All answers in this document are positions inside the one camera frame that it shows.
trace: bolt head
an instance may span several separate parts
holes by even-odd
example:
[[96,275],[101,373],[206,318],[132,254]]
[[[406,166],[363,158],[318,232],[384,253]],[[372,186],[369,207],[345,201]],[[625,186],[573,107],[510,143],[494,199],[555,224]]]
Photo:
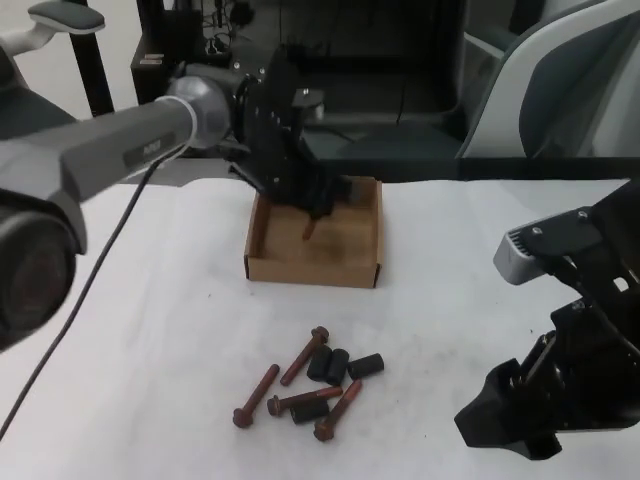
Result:
[[272,417],[279,417],[282,411],[280,410],[280,399],[277,395],[267,400],[267,410]]
[[233,411],[233,423],[238,428],[248,428],[253,424],[253,417],[241,408]]
[[333,427],[327,425],[322,420],[316,423],[316,428],[313,431],[313,436],[321,442],[326,442],[333,438]]
[[316,335],[320,335],[320,338],[322,339],[322,343],[327,343],[329,341],[329,330],[327,330],[324,327],[316,327],[313,330],[311,330],[311,335],[313,335],[314,337]]

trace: metal frame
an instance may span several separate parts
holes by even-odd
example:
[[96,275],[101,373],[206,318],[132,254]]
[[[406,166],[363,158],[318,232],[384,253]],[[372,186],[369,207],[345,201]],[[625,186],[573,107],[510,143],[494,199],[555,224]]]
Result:
[[[78,5],[88,6],[87,0],[65,0]],[[89,101],[89,108],[94,117],[112,113],[113,100],[104,71],[98,39],[95,33],[89,35],[70,35],[73,52],[76,56],[84,91]]]

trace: table surface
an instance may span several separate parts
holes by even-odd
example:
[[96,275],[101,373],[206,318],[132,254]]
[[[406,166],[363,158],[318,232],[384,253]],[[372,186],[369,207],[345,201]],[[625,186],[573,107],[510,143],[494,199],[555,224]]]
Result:
[[[636,478],[640,428],[560,436],[532,463],[467,448],[454,415],[497,364],[522,359],[549,314],[576,294],[551,278],[521,287],[492,264],[504,232],[592,204],[621,182],[429,182],[383,188],[386,251],[375,290],[260,284],[242,254],[253,192],[224,179],[149,186],[5,441],[0,478]],[[133,191],[85,207],[91,252],[73,295],[40,332],[0,357],[0,415],[64,322]],[[380,352],[339,424],[231,422],[271,363],[286,368],[324,325],[352,358]],[[315,389],[301,375],[280,396]]]

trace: rusty bolt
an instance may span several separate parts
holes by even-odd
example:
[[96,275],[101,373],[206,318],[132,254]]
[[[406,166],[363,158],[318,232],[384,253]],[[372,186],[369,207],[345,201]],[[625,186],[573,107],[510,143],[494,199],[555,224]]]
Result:
[[329,387],[315,392],[303,393],[289,398],[278,398],[274,395],[273,398],[267,400],[267,408],[272,417],[279,417],[280,414],[287,408],[302,405],[303,403],[310,402],[312,400],[329,399],[333,397],[339,397],[342,395],[341,387]]
[[298,355],[298,358],[293,361],[293,363],[289,367],[289,370],[287,370],[280,379],[281,385],[288,387],[291,382],[293,382],[293,379],[296,377],[298,372],[302,370],[304,364],[307,363],[307,360],[311,358],[311,355],[313,354],[313,351],[316,349],[316,347],[318,345],[322,345],[323,343],[327,343],[327,340],[329,339],[329,331],[324,327],[314,328],[313,330],[311,330],[311,335],[313,337],[311,338],[311,340],[309,340],[307,346],[304,347],[302,352],[300,352],[300,355]]
[[244,404],[244,407],[236,408],[233,411],[233,423],[236,425],[236,427],[247,428],[251,426],[251,424],[253,423],[253,411],[258,406],[258,403],[260,403],[260,400],[262,400],[262,398],[265,396],[267,390],[269,390],[269,387],[276,379],[279,372],[280,367],[278,365],[271,365],[269,367],[269,370],[267,370],[267,373],[264,374],[264,377],[262,377],[262,380],[260,380],[260,383],[249,397],[249,400],[247,400],[247,403]]
[[353,382],[344,396],[340,399],[336,406],[333,407],[333,410],[329,412],[329,415],[324,420],[320,420],[316,423],[316,429],[313,434],[315,437],[321,442],[326,442],[327,440],[331,440],[333,438],[333,431],[340,421],[344,412],[347,411],[351,402],[358,396],[360,390],[362,389],[362,380],[356,380]]

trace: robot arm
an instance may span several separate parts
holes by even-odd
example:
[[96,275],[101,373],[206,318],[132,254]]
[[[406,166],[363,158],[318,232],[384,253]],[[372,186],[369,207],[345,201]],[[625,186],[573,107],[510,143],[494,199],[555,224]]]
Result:
[[87,248],[80,204],[182,146],[235,138],[248,153],[234,157],[233,171],[312,218],[348,198],[351,183],[299,148],[304,109],[295,105],[296,90],[283,98],[269,78],[203,67],[152,104],[0,143],[0,352],[65,300],[75,256]]
[[593,207],[515,229],[495,258],[521,284],[544,273],[581,298],[551,314],[522,363],[494,368],[455,418],[467,445],[532,460],[562,450],[557,432],[621,429],[640,421],[640,183]]

